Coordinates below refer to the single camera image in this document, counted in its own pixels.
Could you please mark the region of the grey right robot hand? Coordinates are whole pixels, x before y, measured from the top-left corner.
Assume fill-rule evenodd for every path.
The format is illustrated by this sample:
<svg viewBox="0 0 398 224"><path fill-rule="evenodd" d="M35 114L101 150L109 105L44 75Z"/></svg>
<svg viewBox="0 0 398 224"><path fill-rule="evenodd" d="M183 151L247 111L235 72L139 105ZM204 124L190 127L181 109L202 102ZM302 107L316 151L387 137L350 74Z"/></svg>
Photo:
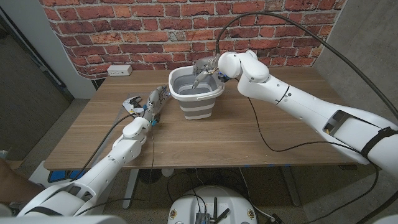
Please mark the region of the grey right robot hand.
<svg viewBox="0 0 398 224"><path fill-rule="evenodd" d="M195 89L207 76L210 76L217 71L219 58L220 54L217 54L215 56L209 56L195 61L192 72L195 76L195 80L192 85L193 89Z"/></svg>

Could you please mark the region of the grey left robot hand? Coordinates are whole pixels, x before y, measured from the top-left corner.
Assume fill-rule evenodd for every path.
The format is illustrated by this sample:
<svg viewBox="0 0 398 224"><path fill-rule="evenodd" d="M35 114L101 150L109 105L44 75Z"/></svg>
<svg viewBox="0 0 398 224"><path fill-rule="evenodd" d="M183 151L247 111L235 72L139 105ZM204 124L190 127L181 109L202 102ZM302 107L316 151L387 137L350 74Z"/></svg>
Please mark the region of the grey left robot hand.
<svg viewBox="0 0 398 224"><path fill-rule="evenodd" d="M142 117L148 121L152 121L160 114L169 97L170 92L168 85L158 86L150 93L146 104L144 105L144 114Z"/></svg>

